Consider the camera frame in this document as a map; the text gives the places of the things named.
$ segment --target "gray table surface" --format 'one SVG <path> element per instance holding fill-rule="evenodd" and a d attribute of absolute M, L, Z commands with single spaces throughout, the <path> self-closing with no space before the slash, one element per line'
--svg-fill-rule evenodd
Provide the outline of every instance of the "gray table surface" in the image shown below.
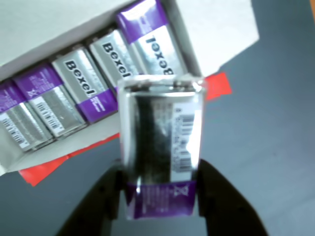
<path fill-rule="evenodd" d="M 207 105 L 201 157 L 272 236 L 315 235 L 315 27 L 308 0 L 253 0 L 260 41 L 222 67 L 233 94 Z M 119 158 L 119 140 L 67 160 L 37 187 L 0 177 L 0 235 L 53 236 Z M 199 217 L 127 222 L 113 236 L 206 235 Z"/>

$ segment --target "purple battery label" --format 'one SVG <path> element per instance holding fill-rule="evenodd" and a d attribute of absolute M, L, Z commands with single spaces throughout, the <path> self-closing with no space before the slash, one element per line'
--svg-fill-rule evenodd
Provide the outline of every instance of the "purple battery label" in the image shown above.
<path fill-rule="evenodd" d="M 79 109 L 93 123 L 118 109 L 117 101 L 110 89 L 78 104 Z"/>
<path fill-rule="evenodd" d="M 0 85 L 0 113 L 25 101 L 26 98 L 12 81 Z"/>
<path fill-rule="evenodd" d="M 63 84 L 59 75 L 49 64 L 38 66 L 14 78 L 14 81 L 28 100 Z"/>
<path fill-rule="evenodd" d="M 168 24 L 159 0 L 139 1 L 118 13 L 116 21 L 129 44 Z"/>
<path fill-rule="evenodd" d="M 134 185 L 126 191 L 128 217 L 161 218 L 192 215 L 196 181 Z"/>

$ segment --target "silver battery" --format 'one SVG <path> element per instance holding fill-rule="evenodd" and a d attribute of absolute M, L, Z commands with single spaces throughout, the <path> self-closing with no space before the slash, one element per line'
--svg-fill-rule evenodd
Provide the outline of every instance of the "silver battery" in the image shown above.
<path fill-rule="evenodd" d="M 53 136 L 12 81 L 0 84 L 0 123 L 23 151 L 36 150 L 53 141 Z"/>
<path fill-rule="evenodd" d="M 158 0 L 142 0 L 123 9 L 117 15 L 117 22 L 141 74 L 187 73 L 168 19 Z"/>
<path fill-rule="evenodd" d="M 91 123 L 117 111 L 117 101 L 88 50 L 76 45 L 52 62 L 77 107 Z"/>
<path fill-rule="evenodd" d="M 14 80 L 55 137 L 64 138 L 87 125 L 51 65 L 37 66 Z"/>
<path fill-rule="evenodd" d="M 203 79 L 143 75 L 118 87 L 128 219 L 192 215 Z"/>
<path fill-rule="evenodd" d="M 62 85 L 30 100 L 29 103 L 55 137 L 67 137 L 87 126 Z"/>
<path fill-rule="evenodd" d="M 190 75 L 136 76 L 120 86 L 123 161 L 130 182 L 192 179 L 199 163 L 202 83 Z"/>
<path fill-rule="evenodd" d="M 27 102 L 0 114 L 0 121 L 23 151 L 37 150 L 54 140 Z"/>
<path fill-rule="evenodd" d="M 92 41 L 89 49 L 114 88 L 117 87 L 119 79 L 138 74 L 118 29 L 110 29 L 105 36 L 95 36 Z"/>

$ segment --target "white cardboard box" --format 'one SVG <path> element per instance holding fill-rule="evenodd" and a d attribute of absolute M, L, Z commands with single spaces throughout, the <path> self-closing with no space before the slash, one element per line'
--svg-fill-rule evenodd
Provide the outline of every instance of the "white cardboard box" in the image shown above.
<path fill-rule="evenodd" d="M 114 21 L 129 0 L 0 1 L 0 81 Z M 195 75 L 209 76 L 259 38 L 251 0 L 162 0 Z M 54 160 L 119 132 L 114 114 L 23 154 L 0 126 L 0 175 Z"/>

